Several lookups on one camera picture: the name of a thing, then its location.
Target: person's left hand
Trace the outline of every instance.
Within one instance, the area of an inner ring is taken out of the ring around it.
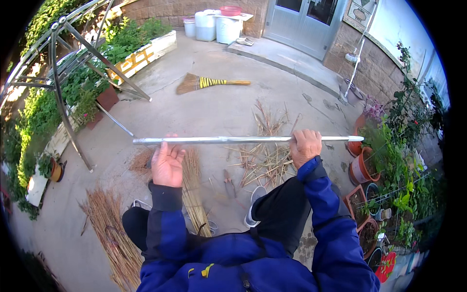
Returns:
[[[166,137],[177,136],[177,134],[166,135]],[[151,170],[155,185],[182,186],[182,161],[186,151],[182,150],[181,147],[181,145],[168,145],[167,142],[162,142],[159,151],[154,152]]]

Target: black pants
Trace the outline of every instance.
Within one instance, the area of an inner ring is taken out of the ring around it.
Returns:
[[[304,185],[296,177],[288,179],[267,195],[259,198],[252,208],[252,217],[261,221],[255,228],[260,237],[281,242],[290,257],[297,249],[310,214],[311,206],[305,196]],[[140,207],[127,210],[122,217],[128,237],[142,251],[146,247],[149,211]],[[189,245],[199,245],[212,239],[188,234]]]

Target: jacket sleeve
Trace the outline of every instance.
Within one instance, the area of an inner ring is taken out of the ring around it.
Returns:
[[[357,225],[316,156],[297,172],[313,209],[313,232],[318,240],[312,272],[324,291],[378,291],[380,282],[363,261]]]
[[[151,291],[169,280],[186,257],[186,226],[182,214],[182,188],[149,182],[153,207],[148,217],[148,249],[142,252],[138,291]]]

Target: hand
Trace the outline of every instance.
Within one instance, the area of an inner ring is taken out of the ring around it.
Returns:
[[[166,137],[177,136],[177,134],[166,135]],[[155,185],[182,186],[182,161],[186,151],[181,147],[181,145],[168,145],[167,142],[162,142],[159,151],[154,152],[151,170]]]
[[[318,131],[298,130],[292,133],[290,155],[297,170],[321,153],[321,134]]]

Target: concrete step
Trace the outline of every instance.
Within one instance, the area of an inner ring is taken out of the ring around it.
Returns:
[[[287,71],[314,86],[339,98],[339,78],[336,72],[326,68],[317,59],[287,45],[265,38],[254,39],[249,47],[232,43],[227,51],[255,59]]]

